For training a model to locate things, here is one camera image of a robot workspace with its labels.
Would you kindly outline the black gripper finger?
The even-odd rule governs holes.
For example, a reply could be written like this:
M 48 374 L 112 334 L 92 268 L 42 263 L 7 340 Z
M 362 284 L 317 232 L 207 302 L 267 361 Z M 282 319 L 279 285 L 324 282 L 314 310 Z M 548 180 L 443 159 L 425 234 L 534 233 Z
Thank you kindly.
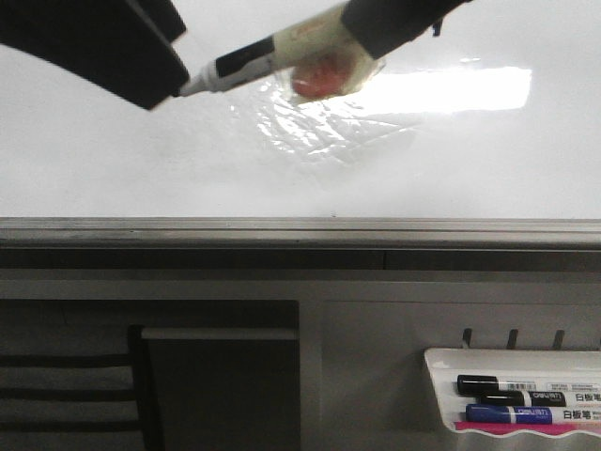
M 352 0 L 341 22 L 374 60 L 414 41 L 430 30 L 440 36 L 445 17 L 464 0 Z
M 151 110 L 190 74 L 174 42 L 186 26 L 170 1 L 4 1 L 1 42 Z

